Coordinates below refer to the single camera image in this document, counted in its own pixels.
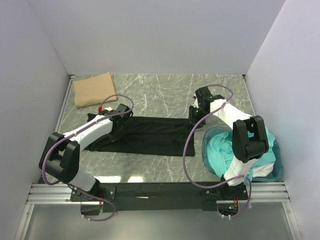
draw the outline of marble table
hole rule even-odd
[[[87,79],[93,75],[74,75],[71,81]],[[234,97],[230,103],[247,114],[254,110],[246,83],[240,74],[114,74],[114,85],[118,93],[129,96],[135,103],[135,116],[188,118],[189,105],[195,90],[209,84],[230,87]],[[210,87],[213,95],[228,96],[221,87]],[[98,106],[76,108],[72,87],[66,93],[58,132],[65,133],[87,122],[87,113],[97,113]],[[120,103],[130,106],[122,97],[104,107],[116,108]],[[202,140],[205,132],[214,126],[225,126],[217,117],[210,117],[205,127],[194,134],[195,156],[186,158],[190,176],[195,181],[219,181],[205,167],[202,160]],[[102,183],[117,182],[187,182],[182,157],[131,154],[118,152],[91,152],[84,150],[80,155],[80,167],[97,177]]]

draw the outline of teal cloth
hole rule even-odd
[[[248,177],[252,180],[253,168],[262,167],[269,163],[276,161],[276,156],[272,151],[274,146],[275,137],[269,132],[268,128],[265,128],[266,136],[269,143],[269,151],[263,154],[263,156],[252,165]],[[223,174],[228,170],[232,160],[234,159],[234,153],[232,150],[232,141],[229,140],[229,133],[223,132],[213,136],[207,144],[207,159],[208,164],[214,170],[215,174],[221,178]]]

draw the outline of black cloth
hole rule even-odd
[[[88,114],[88,121],[96,115]],[[130,116],[121,131],[109,133],[91,143],[87,149],[97,152],[118,152],[162,156],[182,156],[192,129],[185,118]],[[194,156],[194,136],[186,156]]]

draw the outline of wire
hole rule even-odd
[[[222,181],[218,184],[215,184],[215,185],[211,185],[211,186],[203,186],[203,185],[200,185],[198,183],[196,183],[195,181],[192,180],[192,178],[190,177],[188,171],[187,171],[187,165],[186,165],[186,152],[187,152],[187,147],[188,147],[188,144],[189,144],[189,141],[192,137],[192,135],[194,134],[194,132],[196,131],[197,127],[200,125],[200,123],[202,123],[206,118],[208,118],[209,116],[213,115],[214,113],[220,111],[221,109],[223,109],[225,107],[225,105],[227,104],[227,102],[234,96],[234,92],[227,86],[224,86],[224,85],[221,85],[221,84],[210,84],[208,85],[207,87],[221,87],[221,88],[224,88],[224,89],[227,89],[229,92],[230,92],[230,96],[226,99],[226,101],[220,106],[218,107],[217,109],[213,110],[212,112],[208,113],[207,115],[205,115],[203,118],[201,118],[192,128],[192,130],[190,131],[186,141],[185,141],[185,144],[184,144],[184,148],[183,148],[183,154],[182,154],[182,165],[183,165],[183,170],[184,170],[184,173],[185,173],[185,176],[188,178],[188,180],[193,184],[195,185],[196,187],[198,188],[202,188],[202,189],[214,189],[214,188],[217,188],[217,187],[220,187],[234,179],[239,179],[239,178],[246,178],[248,181],[249,181],[249,196],[248,196],[248,200],[246,202],[246,204],[244,205],[244,207],[236,214],[236,215],[233,215],[231,216],[231,218],[234,218],[236,216],[238,216],[239,214],[241,214],[248,206],[249,206],[249,202],[250,202],[250,198],[251,198],[251,192],[252,192],[252,184],[251,184],[251,181],[250,179],[245,176],[245,175],[240,175],[240,176],[234,176],[234,177],[231,177],[229,178],[228,180],[225,180],[225,181]]]
[[[82,133],[83,131],[87,130],[88,128],[92,127],[93,125],[103,121],[103,120],[106,120],[106,119],[109,119],[109,118],[112,118],[112,117],[115,117],[115,116],[120,116],[120,115],[125,115],[125,114],[128,114],[130,112],[132,112],[132,110],[134,109],[134,101],[132,101],[132,99],[128,96],[125,96],[125,95],[122,95],[122,94],[113,94],[113,95],[110,95],[108,96],[100,106],[102,106],[108,99],[112,98],[112,97],[115,97],[115,96],[121,96],[121,97],[124,97],[126,99],[128,99],[130,102],[131,102],[131,108],[128,110],[128,111],[125,111],[125,112],[120,112],[120,113],[114,113],[114,114],[111,114],[111,115],[108,115],[108,116],[105,116],[105,117],[102,117],[100,119],[98,119],[97,121],[93,121],[92,123],[90,123],[89,125],[87,126],[84,126],[83,128],[79,129],[77,132],[75,133],[72,133],[68,136],[65,136],[64,138],[62,138],[61,140],[57,141],[50,149],[49,151],[46,153],[45,157],[44,157],[44,160],[43,160],[43,163],[42,163],[42,178],[43,178],[43,181],[47,184],[47,185],[55,185],[57,183],[59,183],[60,181],[55,181],[55,182],[49,182],[48,179],[47,179],[47,176],[46,176],[46,165],[47,165],[47,161],[48,159],[50,158],[52,152],[54,151],[54,149],[59,146],[61,143],[63,143],[64,141],[68,140],[68,139],[71,139],[73,138],[74,136]],[[75,187],[74,185],[72,184],[67,184],[68,187]],[[110,216],[106,217],[106,218],[102,218],[102,219],[94,219],[94,218],[89,218],[87,216],[83,216],[85,219],[88,219],[90,221],[94,221],[94,222],[102,222],[102,221],[105,221],[105,220],[108,220],[110,218],[112,218],[115,213],[117,212],[117,208],[115,206],[115,204],[107,199],[104,199],[104,198],[101,198],[101,197],[97,197],[97,196],[94,196],[94,195],[91,195],[89,193],[87,193],[86,191],[80,189],[80,188],[77,188],[83,195],[89,197],[89,198],[93,198],[93,199],[96,199],[98,201],[103,201],[107,204],[110,204],[113,208],[113,212],[110,214]]]

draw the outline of blue plastic basket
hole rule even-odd
[[[204,162],[204,165],[209,169],[210,172],[213,174],[216,174],[213,168],[209,165],[208,162],[208,154],[207,154],[207,145],[210,139],[218,134],[221,133],[229,133],[229,140],[232,141],[232,130],[229,127],[221,127],[221,126],[215,126],[206,131],[203,137],[202,141],[202,159]],[[275,162],[273,165],[273,171],[268,174],[265,177],[253,177],[252,181],[254,182],[277,182],[282,180],[282,176],[284,174],[284,166],[281,162],[281,156],[280,156],[280,147],[276,140],[274,140],[274,145],[272,148],[272,151],[275,155]]]

